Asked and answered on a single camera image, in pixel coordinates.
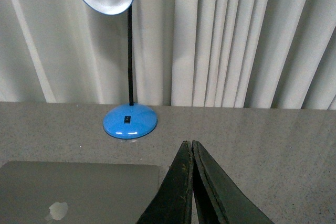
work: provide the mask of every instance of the silver laptop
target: silver laptop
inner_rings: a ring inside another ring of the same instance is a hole
[[[0,168],[0,223],[136,223],[158,181],[154,165],[8,162]]]

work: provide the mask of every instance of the lamp base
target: lamp base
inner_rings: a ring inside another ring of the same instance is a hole
[[[148,106],[134,103],[120,105],[106,114],[103,127],[107,134],[121,139],[134,139],[150,133],[158,117]]]

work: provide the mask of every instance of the gray countertop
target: gray countertop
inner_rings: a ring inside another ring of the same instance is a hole
[[[160,182],[183,140],[198,140],[275,223],[336,223],[336,111],[154,106],[135,142],[102,128],[112,105],[0,102],[7,161],[154,164]]]

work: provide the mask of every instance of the curtain fold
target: curtain fold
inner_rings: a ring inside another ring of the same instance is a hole
[[[136,100],[336,109],[336,0],[135,0]],[[127,16],[0,1],[0,100],[128,102]]]

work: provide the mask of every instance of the desk lamp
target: desk lamp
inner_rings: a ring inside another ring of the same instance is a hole
[[[103,127],[109,135],[121,139],[134,139],[150,133],[157,125],[157,116],[148,106],[134,103],[132,72],[132,3],[133,0],[83,0],[92,9],[117,15],[128,10],[128,82],[129,103],[120,105],[103,119]]]

